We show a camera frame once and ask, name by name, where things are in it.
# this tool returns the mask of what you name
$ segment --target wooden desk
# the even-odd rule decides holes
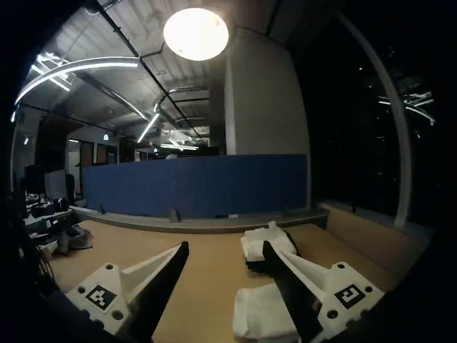
[[[174,234],[124,229],[94,221],[81,226],[91,230],[92,249],[52,260],[56,279],[68,292],[105,262],[121,268],[137,264],[182,241],[189,242],[189,258],[154,333],[155,343],[236,342],[232,319],[240,288],[273,282],[250,273],[240,244],[241,233]],[[383,290],[396,280],[381,267],[314,225],[287,228],[302,256],[325,267],[346,261]]]

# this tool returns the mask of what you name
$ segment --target ductwork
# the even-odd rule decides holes
[[[107,9],[109,9],[110,7],[116,5],[118,2],[121,2],[121,1],[122,1],[122,0],[109,0],[109,1],[107,1],[106,3],[104,3],[104,4],[102,5],[102,6],[103,6],[103,9],[104,9],[104,10],[107,10]],[[88,2],[87,4],[85,4],[84,7],[85,7],[84,9],[86,10],[86,12],[87,12],[88,15],[97,15],[97,14],[100,13],[99,11],[97,11],[97,10],[94,8],[94,6],[93,6],[90,2]]]
[[[132,110],[133,112],[137,113],[141,118],[143,118],[145,121],[149,121],[150,118],[148,118],[147,115],[142,113],[139,109],[137,109],[131,102],[128,100],[124,99],[121,97],[117,92],[115,92],[113,89],[109,88],[108,86],[104,85],[100,81],[98,81],[96,78],[94,78],[92,75],[89,73],[86,73],[84,71],[76,71],[74,74],[80,78],[82,81],[88,83],[92,87],[98,89],[101,91],[103,94],[107,95],[111,99],[117,101],[121,105],[125,106],[129,110]]]
[[[185,91],[198,91],[198,90],[208,90],[207,87],[205,86],[184,86],[184,87],[176,87],[176,88],[172,88],[168,91],[168,94],[174,94],[174,93],[181,93],[181,92],[185,92]],[[154,101],[154,107],[153,107],[153,110],[154,112],[160,112],[161,115],[163,115],[163,117],[165,118],[165,120],[170,123],[172,125],[172,127],[174,127],[175,129],[177,128],[177,124],[178,122],[182,122],[182,121],[185,121],[184,118],[182,119],[178,119],[178,120],[174,120],[173,117],[166,111],[164,110],[161,106],[162,106],[162,103],[163,101],[165,100],[166,98],[166,95],[165,94],[162,94],[161,96],[159,96],[157,98],[156,101]]]

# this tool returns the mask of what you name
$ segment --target white towel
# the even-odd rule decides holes
[[[235,337],[255,340],[277,338],[272,341],[293,342],[298,339],[295,325],[276,284],[238,291],[233,331]]]
[[[263,241],[270,242],[276,250],[296,254],[295,247],[287,234],[272,221],[268,223],[268,229],[246,231],[241,238],[241,246],[248,262],[265,260],[262,253]]]

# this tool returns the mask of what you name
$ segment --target light fixture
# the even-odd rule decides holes
[[[40,75],[44,75],[45,72],[43,70],[41,70],[40,68],[38,68],[37,66],[35,65],[32,65],[32,70],[36,71],[38,74]],[[64,86],[63,84],[61,84],[59,81],[56,81],[54,80],[53,78],[49,79],[49,81],[51,81],[52,83],[56,84],[57,86],[59,86],[60,88],[63,88],[65,89],[66,91],[70,91],[70,89],[66,86]]]
[[[169,141],[174,145],[174,146],[179,146],[179,143],[177,141],[175,141],[173,138],[169,138]]]
[[[204,61],[225,49],[229,30],[217,14],[190,8],[176,12],[168,19],[163,38],[175,54],[192,61]]]
[[[183,150],[196,150],[197,146],[187,146],[187,145],[173,145],[173,144],[161,144],[161,147],[166,147],[168,149],[183,149]]]
[[[387,102],[387,101],[378,101],[378,103],[383,103],[385,105],[390,105],[390,102]],[[423,112],[423,111],[420,111],[418,109],[414,109],[412,107],[409,107],[409,106],[405,106],[404,108],[406,108],[407,110],[410,110],[410,111],[413,111],[413,112],[416,112],[424,117],[426,117],[428,120],[430,120],[430,125],[433,126],[435,124],[435,119],[433,119],[432,117],[430,117],[427,113]]]
[[[414,106],[425,105],[426,103],[431,103],[431,102],[434,102],[434,101],[435,100],[433,100],[433,99],[429,99],[429,100],[425,100],[423,102],[415,103]]]
[[[40,75],[36,79],[30,81],[20,92],[16,103],[18,103],[28,92],[33,88],[42,84],[44,81],[52,79],[53,77],[71,73],[72,71],[94,69],[94,68],[105,68],[105,67],[138,67],[137,57],[98,57],[82,59],[80,61],[71,62],[63,66],[54,68],[47,73]]]
[[[153,120],[151,120],[149,122],[149,124],[147,124],[145,130],[143,131],[143,133],[141,134],[141,136],[138,138],[137,142],[140,143],[141,140],[144,138],[144,136],[146,135],[146,133],[149,131],[149,129],[151,129],[152,125],[154,124],[154,122],[157,120],[157,118],[159,117],[160,113],[156,113]]]

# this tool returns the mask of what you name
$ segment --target dark window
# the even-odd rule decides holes
[[[313,199],[330,198],[394,216],[398,139],[377,73],[333,19],[296,58],[308,118]]]

